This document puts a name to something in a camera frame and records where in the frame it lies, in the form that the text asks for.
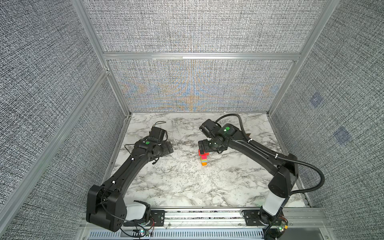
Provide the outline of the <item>red wood cylinder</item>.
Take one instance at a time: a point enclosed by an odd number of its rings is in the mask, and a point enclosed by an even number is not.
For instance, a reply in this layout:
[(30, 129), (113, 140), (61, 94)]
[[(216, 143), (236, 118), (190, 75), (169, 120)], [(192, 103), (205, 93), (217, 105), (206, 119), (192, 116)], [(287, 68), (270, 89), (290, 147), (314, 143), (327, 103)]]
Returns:
[(203, 152), (203, 153), (201, 153), (200, 151), (199, 151), (199, 156), (201, 156), (201, 157), (203, 157), (203, 156), (208, 156), (210, 153), (205, 153), (205, 152)]

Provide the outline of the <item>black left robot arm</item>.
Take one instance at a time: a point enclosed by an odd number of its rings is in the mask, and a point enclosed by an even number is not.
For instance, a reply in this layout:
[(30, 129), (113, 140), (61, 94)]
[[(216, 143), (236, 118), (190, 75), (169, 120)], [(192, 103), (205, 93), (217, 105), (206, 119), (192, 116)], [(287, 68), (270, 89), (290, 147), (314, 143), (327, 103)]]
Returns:
[(140, 170), (149, 162), (173, 153), (170, 141), (160, 141), (146, 137), (137, 141), (124, 164), (102, 185), (93, 185), (88, 191), (86, 221), (104, 229), (116, 232), (123, 223), (149, 221), (150, 205), (136, 201), (144, 206), (140, 217), (128, 217), (124, 196)]

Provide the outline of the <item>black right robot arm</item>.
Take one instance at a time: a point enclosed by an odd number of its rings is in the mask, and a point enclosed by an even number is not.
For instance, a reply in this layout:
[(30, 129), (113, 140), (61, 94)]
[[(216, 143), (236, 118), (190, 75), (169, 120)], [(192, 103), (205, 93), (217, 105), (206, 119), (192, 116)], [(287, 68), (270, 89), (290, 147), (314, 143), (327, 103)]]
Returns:
[(266, 226), (279, 219), (298, 178), (296, 156), (281, 155), (251, 139), (243, 127), (237, 128), (232, 124), (221, 126), (208, 119), (200, 126), (200, 131), (207, 137), (199, 141), (200, 155), (222, 153), (231, 148), (258, 163), (273, 176), (268, 184), (267, 198), (259, 210), (259, 221)]

